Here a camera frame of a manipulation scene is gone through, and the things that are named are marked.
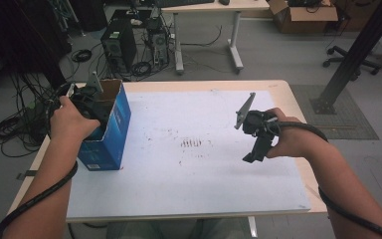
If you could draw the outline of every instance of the floor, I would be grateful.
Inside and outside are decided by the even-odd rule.
[[[113,9],[113,6],[106,8],[108,17]],[[200,29],[191,28],[181,33],[189,43],[207,43],[217,37],[219,28],[201,26]],[[291,85],[326,85],[338,65],[332,64],[329,68],[321,65],[327,58],[325,49],[330,45],[349,49],[356,38],[356,33],[345,33],[342,36],[284,35],[278,32],[272,21],[245,19],[241,21],[237,42],[245,69],[237,75],[232,60],[224,56],[229,54],[226,42],[231,33],[230,26],[223,26],[220,38],[211,47],[183,47],[184,75],[178,76],[174,68],[169,67],[143,81],[286,80]],[[98,44],[99,34],[87,33],[86,37],[81,37],[78,33],[72,33],[73,51],[90,49]],[[370,57],[382,63],[382,47],[377,47]],[[67,58],[62,59],[60,65],[65,76],[69,76],[72,67]],[[74,76],[75,80],[86,80],[89,67],[89,62],[81,64]],[[365,186],[382,205],[382,71],[377,76],[370,75],[365,69],[361,71],[359,79],[349,83],[346,89],[380,139],[340,139],[331,142],[341,150]],[[3,71],[0,73],[0,121],[15,112],[14,96],[15,90],[9,73]],[[17,140],[8,143],[4,149],[14,153],[22,152],[21,143]],[[0,148],[0,220],[7,213],[22,183],[16,179],[17,175],[28,169],[33,159],[34,154],[19,158],[6,157]],[[263,216],[257,217],[256,222],[259,238],[334,238],[327,215],[322,213]],[[193,220],[163,221],[162,230],[166,238],[187,238],[192,225]],[[104,228],[93,229],[84,224],[74,224],[73,231],[76,238],[105,238]],[[68,229],[65,238],[71,238]]]

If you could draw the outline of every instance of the floor mat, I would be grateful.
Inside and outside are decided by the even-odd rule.
[[[306,122],[318,127],[329,139],[379,139],[352,96],[346,90],[333,105],[336,115],[317,115],[309,102],[317,99],[325,86],[291,85]]]

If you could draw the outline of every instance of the white desk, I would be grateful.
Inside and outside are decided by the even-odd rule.
[[[190,94],[190,97],[195,97],[200,93],[210,92],[211,95],[219,93],[222,96],[228,96],[230,92],[245,92],[244,98],[241,102],[234,103],[237,104],[237,108],[230,112],[232,119],[230,123],[230,129],[233,128],[235,124],[235,114],[234,112],[239,109],[240,105],[244,103],[247,99],[249,92],[268,92],[271,96],[271,105],[275,105],[276,107],[280,107],[283,111],[290,116],[296,116],[303,120],[302,113],[297,106],[297,103],[288,87],[287,83],[284,81],[241,81],[241,82],[159,82],[159,83],[125,83],[125,90],[127,94],[131,94],[130,104],[131,109],[134,108],[139,109],[138,107],[142,104],[140,102],[140,94],[144,93],[152,94],[154,93],[171,93],[171,94]],[[262,100],[262,94],[256,96],[259,97],[259,100]],[[136,116],[142,116],[141,113],[135,111]],[[162,123],[163,120],[155,119],[155,123]],[[195,119],[190,120],[191,125],[195,126],[198,122]],[[280,210],[281,207],[277,208],[262,208],[261,210],[257,209],[260,207],[254,207],[252,205],[246,205],[246,201],[248,200],[247,195],[251,195],[255,191],[259,191],[260,188],[252,188],[252,191],[245,191],[240,188],[241,184],[233,184],[234,181],[228,181],[227,183],[219,183],[216,182],[216,178],[211,177],[207,172],[207,167],[203,166],[211,166],[209,169],[212,170],[213,175],[221,175],[224,174],[225,171],[229,171],[229,173],[240,174],[240,176],[235,177],[235,179],[239,179],[242,177],[252,177],[254,179],[260,180],[260,176],[264,177],[275,177],[278,176],[279,171],[266,171],[269,168],[269,164],[274,162],[274,160],[264,161],[264,162],[255,162],[254,164],[247,164],[240,160],[245,153],[249,152],[252,149],[252,145],[254,144],[255,139],[250,137],[249,135],[244,135],[241,130],[236,131],[233,129],[234,133],[236,133],[237,140],[242,136],[245,140],[249,140],[247,146],[244,148],[244,151],[235,152],[235,145],[227,144],[229,148],[229,152],[231,154],[236,153],[237,160],[233,159],[230,163],[225,164],[223,161],[219,161],[218,163],[211,164],[206,160],[209,158],[207,153],[211,152],[211,145],[207,138],[203,135],[200,138],[197,138],[191,134],[191,131],[186,131],[185,134],[181,134],[181,132],[177,132],[175,129],[170,130],[167,126],[158,127],[157,130],[160,131],[158,138],[149,137],[150,131],[149,126],[151,124],[146,125],[131,125],[130,131],[128,132],[128,141],[130,143],[133,142],[134,138],[144,137],[145,140],[151,142],[145,148],[141,148],[141,145],[126,145],[124,153],[124,159],[122,160],[121,168],[124,169],[120,171],[105,171],[105,172],[89,172],[83,165],[80,165],[78,174],[73,179],[73,189],[72,189],[72,197],[69,206],[69,212],[67,216],[68,221],[76,222],[76,221],[107,221],[107,220],[130,220],[130,219],[150,219],[150,218],[189,218],[189,217],[208,217],[208,216],[252,216],[252,215],[260,215],[260,214],[277,214],[277,213],[303,213],[307,211],[306,205],[302,205],[300,208],[293,210]],[[144,131],[146,133],[138,133],[140,127],[144,127]],[[163,139],[165,137],[171,138],[171,142],[173,140],[177,141],[177,148],[180,148],[180,151],[168,151],[164,154],[161,153],[161,161],[160,163],[166,165],[166,167],[160,167],[157,161],[145,161],[146,152],[151,153],[152,147],[161,147],[163,146]],[[224,132],[219,132],[218,135],[220,139],[220,144],[230,143],[225,140],[228,136]],[[32,165],[31,169],[37,169],[40,161],[43,158],[44,151],[48,145],[49,141],[45,140],[43,143],[38,155]],[[208,150],[201,151],[197,149],[197,146],[185,146],[185,144],[190,143],[200,146],[201,148],[206,147]],[[173,158],[171,155],[182,155],[187,156],[188,159],[191,158],[194,160],[192,164],[189,164],[190,161],[187,161],[187,158],[183,160],[181,158]],[[297,169],[301,175],[303,187],[305,189],[305,193],[309,199],[310,204],[310,212],[324,212],[325,206],[320,201],[318,194],[316,192],[317,184],[313,177],[312,171],[306,160],[303,158],[298,158],[295,160]],[[189,178],[189,182],[179,181],[182,179],[178,179],[178,175],[186,174],[187,178]],[[116,183],[117,180],[130,180],[135,176],[136,181],[122,181]],[[286,177],[295,178],[295,172],[289,169],[286,172]],[[17,195],[16,200],[13,203],[11,210],[13,210],[21,200],[22,196],[25,193],[28,185],[31,182],[31,178],[26,178],[22,188]],[[209,187],[203,191],[207,194],[206,201],[202,201],[201,195],[195,194],[194,198],[189,197],[189,190],[196,190],[196,193],[201,193],[198,187],[195,187],[196,183],[200,183],[200,185],[204,184],[204,180],[207,180],[207,185],[217,185],[222,188],[212,187],[212,190],[208,190]],[[262,191],[266,193],[266,195],[256,193],[258,196],[269,197],[269,193],[278,193],[275,190],[265,189]],[[163,190],[164,193],[160,194],[157,191]],[[230,193],[231,190],[235,190],[239,193],[234,195],[234,193]],[[274,197],[281,197],[285,195],[274,195]],[[223,197],[229,197],[232,201],[225,201]],[[297,198],[283,198],[287,201],[299,201]]]
[[[244,69],[240,55],[237,50],[237,36],[240,23],[241,11],[257,11],[269,9],[266,0],[231,0],[228,6],[224,6],[215,0],[214,3],[205,3],[181,7],[163,8],[162,12],[173,13],[174,30],[175,30],[175,62],[176,72],[184,73],[184,65],[182,62],[181,42],[179,38],[180,18],[188,16],[188,19],[198,27],[199,24],[207,25],[207,23],[215,24],[216,22],[224,22],[225,18],[233,20],[231,24],[234,26],[232,37],[228,40],[229,49],[239,73]]]

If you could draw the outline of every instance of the blue cardboard box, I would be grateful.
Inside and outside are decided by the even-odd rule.
[[[100,80],[99,102],[112,105],[106,130],[99,140],[84,140],[79,159],[89,171],[119,170],[128,132],[131,110],[122,80]]]

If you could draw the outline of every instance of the hand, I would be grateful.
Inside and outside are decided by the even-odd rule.
[[[69,138],[83,141],[100,123],[84,118],[68,97],[60,97],[61,107],[51,117],[51,139]]]
[[[268,110],[267,112],[275,114],[278,117],[278,121],[300,122],[295,117],[285,116],[278,108]],[[308,130],[298,127],[283,127],[281,128],[278,144],[269,150],[267,158],[278,156],[308,157],[322,143],[326,142]]]

